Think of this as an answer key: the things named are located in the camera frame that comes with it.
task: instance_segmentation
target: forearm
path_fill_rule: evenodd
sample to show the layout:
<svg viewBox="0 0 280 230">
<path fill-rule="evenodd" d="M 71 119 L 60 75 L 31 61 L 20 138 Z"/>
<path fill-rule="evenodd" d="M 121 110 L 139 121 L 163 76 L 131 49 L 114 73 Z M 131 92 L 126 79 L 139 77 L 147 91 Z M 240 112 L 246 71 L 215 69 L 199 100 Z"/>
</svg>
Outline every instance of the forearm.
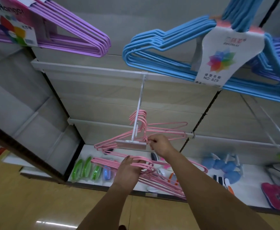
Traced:
<svg viewBox="0 0 280 230">
<path fill-rule="evenodd" d="M 78 230 L 118 230 L 119 221 L 128 194 L 118 185 L 112 185 L 104 197 L 88 213 Z"/>
<path fill-rule="evenodd" d="M 171 164 L 201 229 L 272 229 L 256 212 L 178 151 L 171 152 L 165 159 Z"/>
</svg>

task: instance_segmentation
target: tiled floor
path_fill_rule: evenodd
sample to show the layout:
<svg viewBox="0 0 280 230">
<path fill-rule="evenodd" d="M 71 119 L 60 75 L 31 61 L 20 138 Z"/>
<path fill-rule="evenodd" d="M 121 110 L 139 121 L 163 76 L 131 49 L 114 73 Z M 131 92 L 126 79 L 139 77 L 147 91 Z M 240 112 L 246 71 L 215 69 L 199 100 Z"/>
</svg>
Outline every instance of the tiled floor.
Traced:
<svg viewBox="0 0 280 230">
<path fill-rule="evenodd" d="M 19 175 L 19 169 L 0 161 L 0 230 L 75 229 L 104 195 L 102 191 L 27 179 Z M 280 230 L 280 216 L 260 215 Z M 120 224 L 129 230 L 199 229 L 186 203 L 136 196 L 127 198 Z"/>
</svg>

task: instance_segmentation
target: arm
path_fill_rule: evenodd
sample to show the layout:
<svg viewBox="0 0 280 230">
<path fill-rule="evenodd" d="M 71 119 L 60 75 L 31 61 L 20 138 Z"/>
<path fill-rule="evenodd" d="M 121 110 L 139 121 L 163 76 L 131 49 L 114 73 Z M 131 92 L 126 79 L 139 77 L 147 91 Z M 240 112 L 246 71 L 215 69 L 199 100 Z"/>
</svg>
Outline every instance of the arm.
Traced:
<svg viewBox="0 0 280 230">
<path fill-rule="evenodd" d="M 122 209 L 127 196 L 138 182 L 141 168 L 131 166 L 127 156 L 121 163 L 113 184 L 78 226 L 78 230 L 118 230 Z"/>
<path fill-rule="evenodd" d="M 273 230 L 256 212 L 188 161 L 161 134 L 151 148 L 171 166 L 200 229 Z"/>
</svg>

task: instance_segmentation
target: person's left hand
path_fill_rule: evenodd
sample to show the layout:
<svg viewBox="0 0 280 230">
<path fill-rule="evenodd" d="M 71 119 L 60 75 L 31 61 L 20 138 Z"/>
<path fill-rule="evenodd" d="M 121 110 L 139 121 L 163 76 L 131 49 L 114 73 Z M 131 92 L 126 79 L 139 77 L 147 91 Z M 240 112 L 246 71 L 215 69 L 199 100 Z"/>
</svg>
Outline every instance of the person's left hand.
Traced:
<svg viewBox="0 0 280 230">
<path fill-rule="evenodd" d="M 140 167 L 130 165 L 133 161 L 130 156 L 127 156 L 120 164 L 118 171 L 114 177 L 113 186 L 117 186 L 123 190 L 127 195 L 132 192 L 137 184 L 141 172 Z"/>
</svg>

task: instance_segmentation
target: barcode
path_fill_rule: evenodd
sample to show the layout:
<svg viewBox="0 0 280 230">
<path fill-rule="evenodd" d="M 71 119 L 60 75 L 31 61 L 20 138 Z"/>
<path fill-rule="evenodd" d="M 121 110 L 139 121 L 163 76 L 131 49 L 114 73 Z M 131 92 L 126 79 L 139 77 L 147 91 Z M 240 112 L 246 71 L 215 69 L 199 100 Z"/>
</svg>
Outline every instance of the barcode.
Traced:
<svg viewBox="0 0 280 230">
<path fill-rule="evenodd" d="M 31 39 L 25 39 L 25 42 L 26 42 L 26 43 L 29 43 L 29 44 L 34 44 L 34 41 L 31 40 Z"/>
</svg>

